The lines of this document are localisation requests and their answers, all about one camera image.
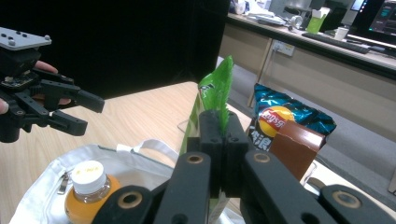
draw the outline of floor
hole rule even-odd
[[[237,64],[234,65],[233,85],[228,103],[249,117],[253,115],[253,108],[248,107],[248,98],[255,83],[255,74]],[[374,196],[381,203],[396,210],[394,195],[388,192],[389,181],[394,171],[394,164],[391,163],[396,160],[395,154],[391,151],[396,147],[396,143],[302,97],[299,100],[337,120],[337,128],[327,139],[327,144],[320,150],[317,161]],[[368,156],[373,155],[373,148],[377,151],[375,158]]]

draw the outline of green container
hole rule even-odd
[[[324,22],[324,19],[326,19],[326,15],[323,15],[321,19],[312,17],[308,27],[306,27],[306,31],[311,34],[317,34],[320,30],[321,24]]]

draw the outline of white bottle cap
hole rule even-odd
[[[78,194],[92,194],[106,183],[105,169],[99,161],[84,161],[73,170],[72,181]]]

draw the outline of brown box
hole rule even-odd
[[[325,136],[292,120],[275,135],[269,151],[300,181],[325,143]]]

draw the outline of green chip bag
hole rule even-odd
[[[232,74],[233,58],[228,56],[219,64],[215,71],[199,82],[199,93],[195,98],[195,103],[190,114],[180,155],[187,151],[187,138],[199,136],[198,117],[203,111],[210,109],[220,111],[220,129],[221,133],[225,133],[229,117],[227,101],[233,82]]]

